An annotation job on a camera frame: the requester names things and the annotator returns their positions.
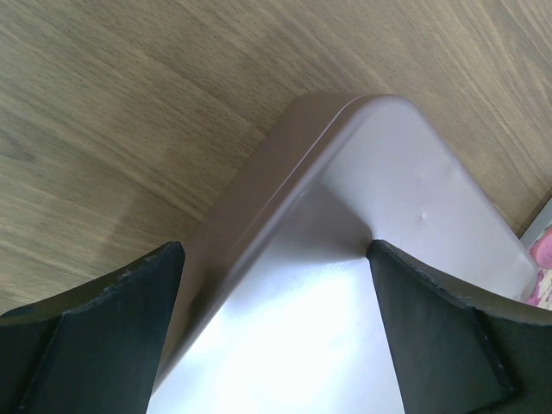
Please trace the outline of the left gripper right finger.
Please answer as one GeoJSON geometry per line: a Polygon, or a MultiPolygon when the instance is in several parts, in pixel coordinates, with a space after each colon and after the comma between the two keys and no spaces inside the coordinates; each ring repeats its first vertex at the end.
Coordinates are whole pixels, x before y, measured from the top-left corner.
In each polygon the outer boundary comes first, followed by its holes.
{"type": "Polygon", "coordinates": [[[437,270],[383,240],[367,250],[407,413],[549,413],[551,313],[437,270]]]}

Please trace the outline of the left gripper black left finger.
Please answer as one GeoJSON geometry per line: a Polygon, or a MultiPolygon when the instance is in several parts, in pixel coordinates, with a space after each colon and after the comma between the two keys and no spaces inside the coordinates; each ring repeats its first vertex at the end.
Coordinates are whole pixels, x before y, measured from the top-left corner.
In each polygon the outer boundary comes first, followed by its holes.
{"type": "Polygon", "coordinates": [[[185,264],[170,241],[1,315],[3,413],[144,413],[185,264]]]}

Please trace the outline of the brown tin lid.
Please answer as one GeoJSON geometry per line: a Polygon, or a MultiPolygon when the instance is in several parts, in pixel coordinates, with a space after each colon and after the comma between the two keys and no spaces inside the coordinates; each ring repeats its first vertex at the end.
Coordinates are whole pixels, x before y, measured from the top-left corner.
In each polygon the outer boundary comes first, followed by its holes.
{"type": "Polygon", "coordinates": [[[369,96],[233,266],[152,413],[400,413],[366,252],[382,239],[524,301],[526,248],[420,110],[369,96]]]}

